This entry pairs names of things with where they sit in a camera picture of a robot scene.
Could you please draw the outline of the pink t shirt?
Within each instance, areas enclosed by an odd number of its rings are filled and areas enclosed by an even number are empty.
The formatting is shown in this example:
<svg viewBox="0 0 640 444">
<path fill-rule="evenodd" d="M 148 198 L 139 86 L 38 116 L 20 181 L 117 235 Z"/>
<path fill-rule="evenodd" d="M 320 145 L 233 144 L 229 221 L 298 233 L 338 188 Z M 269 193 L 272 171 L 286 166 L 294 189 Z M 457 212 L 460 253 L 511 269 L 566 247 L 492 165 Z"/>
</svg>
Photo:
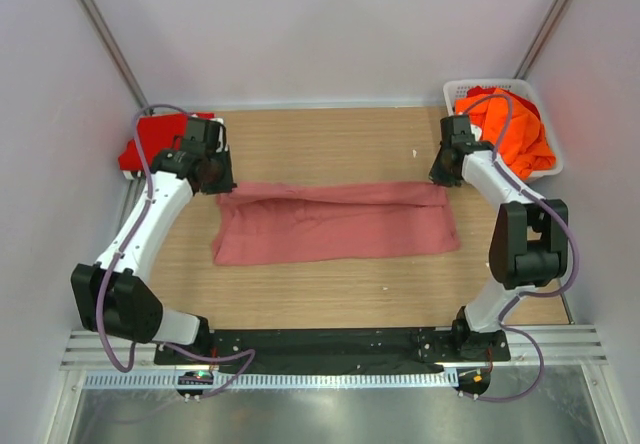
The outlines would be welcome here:
<svg viewBox="0 0 640 444">
<path fill-rule="evenodd" d="M 219 266 L 438 255 L 460 247 L 446 191 L 428 182 L 245 182 L 217 204 L 212 257 Z"/>
</svg>

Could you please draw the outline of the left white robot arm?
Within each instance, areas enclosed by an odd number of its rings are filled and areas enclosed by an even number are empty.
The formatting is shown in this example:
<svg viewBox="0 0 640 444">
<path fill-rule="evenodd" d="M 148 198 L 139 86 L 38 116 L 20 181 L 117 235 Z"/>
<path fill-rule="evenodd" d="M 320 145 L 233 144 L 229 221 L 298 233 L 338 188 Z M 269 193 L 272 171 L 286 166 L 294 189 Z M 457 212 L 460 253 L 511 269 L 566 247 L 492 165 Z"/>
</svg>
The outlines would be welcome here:
<svg viewBox="0 0 640 444">
<path fill-rule="evenodd" d="M 71 287 L 82 325 L 98 334 L 116 369 L 130 367 L 116 357 L 112 337 L 132 345 L 210 351 L 207 319 L 166 306 L 147 281 L 170 228 L 191 199 L 234 187 L 226 136 L 186 134 L 178 149 L 165 149 L 154 158 L 143 193 L 110 246 L 95 263 L 73 270 Z"/>
</svg>

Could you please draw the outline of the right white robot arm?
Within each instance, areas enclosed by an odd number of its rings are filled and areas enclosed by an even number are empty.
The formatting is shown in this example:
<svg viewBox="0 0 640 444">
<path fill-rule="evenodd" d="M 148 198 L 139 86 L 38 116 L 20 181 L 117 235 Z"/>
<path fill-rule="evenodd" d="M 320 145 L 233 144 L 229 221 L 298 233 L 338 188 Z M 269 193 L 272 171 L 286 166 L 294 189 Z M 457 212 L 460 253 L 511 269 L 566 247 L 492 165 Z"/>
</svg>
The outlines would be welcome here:
<svg viewBox="0 0 640 444">
<path fill-rule="evenodd" d="M 502 324 L 523 299 L 544 292 L 568 267 L 568 207 L 534 192 L 505 167 L 485 141 L 443 141 L 430 171 L 433 183 L 472 185 L 497 210 L 488 252 L 490 278 L 452 322 L 451 343 L 463 360 L 480 360 L 500 345 Z"/>
</svg>

